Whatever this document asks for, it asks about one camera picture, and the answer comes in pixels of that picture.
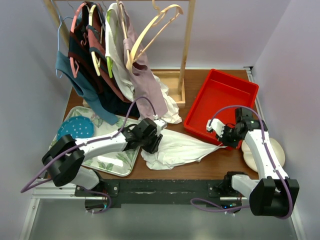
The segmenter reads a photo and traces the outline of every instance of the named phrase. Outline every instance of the blue circular mat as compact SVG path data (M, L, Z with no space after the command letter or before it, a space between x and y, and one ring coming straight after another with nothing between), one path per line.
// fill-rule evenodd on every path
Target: blue circular mat
M57 139L70 134L74 139L90 138L95 133L95 126L92 121L85 116L73 116L64 121L57 132Z

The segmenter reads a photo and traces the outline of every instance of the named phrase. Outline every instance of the wooden post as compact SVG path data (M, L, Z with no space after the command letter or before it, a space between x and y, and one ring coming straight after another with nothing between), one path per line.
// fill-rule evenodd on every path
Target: wooden post
M183 54L182 54L182 60L181 60L181 66L180 66L179 82L178 82L178 93L182 92L182 85L185 78L185 70L186 70L187 56L189 51L192 22L194 19L195 5L196 5L196 0L189 0L188 14L186 16L184 47L183 47Z
M60 19L59 19L59 15L57 14L57 11L59 12L60 16L61 16L61 13L59 11L59 8L57 7L55 1L51 2L51 0L43 0L46 8L48 9L55 25L57 27L60 26ZM64 21L62 21L62 26L60 28L60 36L62 36L65 44L66 44L66 47L68 48L69 47L69 30L65 24Z

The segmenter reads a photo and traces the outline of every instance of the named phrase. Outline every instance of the round beige pillow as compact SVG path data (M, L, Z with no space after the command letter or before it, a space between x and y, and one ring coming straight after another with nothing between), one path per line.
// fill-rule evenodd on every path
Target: round beige pillow
M278 158L278 161L279 161L281 167L283 167L285 165L285 161L286 161L285 151L283 150L281 145L277 142L277 140L275 140L274 138L270 138L270 143L271 143L271 146L274 150L276 157ZM242 141L241 150L243 152L243 158L244 158L245 163L253 171L258 172L254 157L253 157L246 141Z

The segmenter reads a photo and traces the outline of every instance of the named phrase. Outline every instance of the wooden table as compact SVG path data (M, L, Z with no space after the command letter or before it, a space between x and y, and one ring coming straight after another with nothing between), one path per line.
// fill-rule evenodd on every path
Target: wooden table
M187 114L200 90L209 70L185 70L184 87L185 87L185 108L180 109L179 114L182 122ZM248 80L245 70L223 70L228 74L238 78ZM70 94L64 117L75 106L82 106L83 99L79 97L74 89ZM190 135L184 129L183 123L169 124L167 129L179 133ZM193 162L182 166L174 167L171 170L151 170L147 167L146 162L139 154L134 164L131 174L126 177L118 177L115 175L100 172L104 179L223 179L228 171L240 171L247 173L252 179L258 179L258 174L251 170L243 159L243 153L240 149L218 149L208 156L204 157L201 162Z

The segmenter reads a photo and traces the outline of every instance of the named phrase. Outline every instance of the red plastic tray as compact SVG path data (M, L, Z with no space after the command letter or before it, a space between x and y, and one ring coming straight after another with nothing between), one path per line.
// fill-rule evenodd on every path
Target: red plastic tray
M216 139L216 134L207 132L208 120L226 106L243 105L252 108L258 89L255 83L211 69L184 120L185 129L209 143L219 145L221 142ZM235 124L235 109L226 109L217 118L224 124Z

